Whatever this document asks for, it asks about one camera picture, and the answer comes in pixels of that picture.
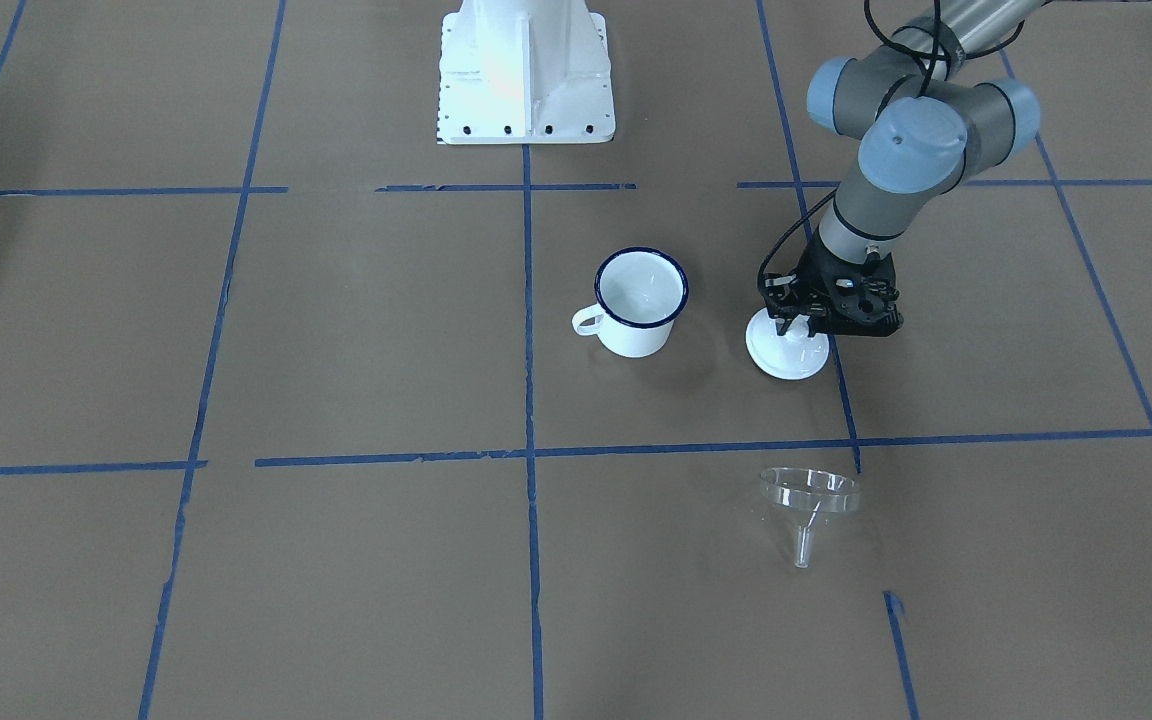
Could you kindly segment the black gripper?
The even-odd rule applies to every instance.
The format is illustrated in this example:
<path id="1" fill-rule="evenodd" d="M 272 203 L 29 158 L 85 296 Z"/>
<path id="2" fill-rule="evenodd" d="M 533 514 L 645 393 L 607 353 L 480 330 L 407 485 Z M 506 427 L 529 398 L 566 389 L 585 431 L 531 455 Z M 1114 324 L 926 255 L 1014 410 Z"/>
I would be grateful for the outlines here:
<path id="1" fill-rule="evenodd" d="M 765 311 L 785 342 L 826 343 L 827 334 L 888 338 L 902 327 L 890 256 L 846 263 L 813 240 L 794 274 L 758 279 Z"/>

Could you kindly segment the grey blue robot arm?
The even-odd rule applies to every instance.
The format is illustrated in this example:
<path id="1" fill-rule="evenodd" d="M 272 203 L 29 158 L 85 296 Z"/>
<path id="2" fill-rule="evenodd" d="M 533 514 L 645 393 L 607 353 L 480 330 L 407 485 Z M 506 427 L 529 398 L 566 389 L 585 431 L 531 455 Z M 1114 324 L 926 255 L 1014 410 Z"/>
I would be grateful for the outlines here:
<path id="1" fill-rule="evenodd" d="M 758 272 L 774 338 L 887 338 L 902 324 L 893 249 L 929 200 L 1036 141 L 1041 103 L 1016 79 L 956 85 L 1000 53 L 1038 1 L 935 1 L 867 56 L 828 60 L 808 88 L 814 123 L 859 142 L 791 272 Z"/>

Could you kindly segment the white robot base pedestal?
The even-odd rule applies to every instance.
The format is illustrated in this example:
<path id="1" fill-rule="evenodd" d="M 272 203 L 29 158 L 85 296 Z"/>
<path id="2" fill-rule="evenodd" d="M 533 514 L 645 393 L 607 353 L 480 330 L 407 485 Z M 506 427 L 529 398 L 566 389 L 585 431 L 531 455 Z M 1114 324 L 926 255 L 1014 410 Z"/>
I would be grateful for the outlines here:
<path id="1" fill-rule="evenodd" d="M 440 24 L 435 141 L 607 143 L 609 33 L 585 1 L 463 1 Z"/>

